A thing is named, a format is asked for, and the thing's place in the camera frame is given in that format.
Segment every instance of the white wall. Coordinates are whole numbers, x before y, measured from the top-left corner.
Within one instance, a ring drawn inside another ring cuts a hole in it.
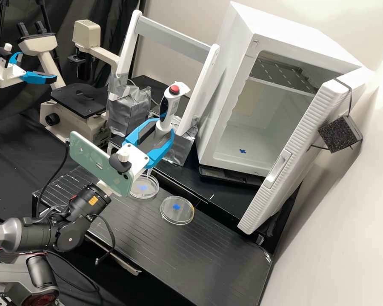
[[[383,0],[237,0],[317,28],[375,70],[383,58]],[[202,42],[217,38],[229,0],[148,0],[145,15]],[[134,75],[191,88],[202,65],[150,40],[141,40]]]
[[[316,160],[261,306],[383,306],[383,83],[352,117],[364,135],[360,151]]]

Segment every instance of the smartphone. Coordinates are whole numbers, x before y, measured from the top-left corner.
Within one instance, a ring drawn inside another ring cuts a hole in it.
[[[70,133],[69,141],[69,155],[73,160],[107,184],[116,195],[129,195],[133,182],[131,171],[118,174],[109,164],[109,155],[75,131]]]

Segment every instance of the silver duct tape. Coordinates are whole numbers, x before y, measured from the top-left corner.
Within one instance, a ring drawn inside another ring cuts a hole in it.
[[[108,125],[113,134],[125,137],[136,127],[144,123],[150,111],[150,87],[140,90],[137,86],[129,86],[128,96],[116,101],[108,100]]]
[[[128,73],[119,75],[111,73],[108,80],[108,92],[111,94],[116,94],[117,96],[122,96],[123,92],[125,91],[127,82]]]
[[[194,140],[196,139],[196,135],[199,131],[197,128],[197,120],[198,118],[193,118],[192,127],[187,130],[182,136],[175,135],[173,145],[167,154],[163,157],[164,160],[177,164],[179,166],[183,166],[186,162],[187,156],[189,156],[190,150],[192,149],[192,145]],[[171,122],[173,126],[173,130],[176,132],[179,127],[181,118],[178,116],[173,116]]]

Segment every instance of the transparent lid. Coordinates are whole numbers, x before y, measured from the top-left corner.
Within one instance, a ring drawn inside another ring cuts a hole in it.
[[[185,225],[193,220],[194,207],[185,198],[172,195],[163,200],[160,213],[170,223]]]
[[[159,183],[157,179],[151,175],[149,177],[143,173],[133,183],[131,196],[138,199],[153,198],[159,191]]]

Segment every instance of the blue cross marker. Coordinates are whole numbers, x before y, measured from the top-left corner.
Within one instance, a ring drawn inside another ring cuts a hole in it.
[[[148,189],[148,187],[146,185],[138,185],[137,186],[141,191],[145,191],[146,189]]]

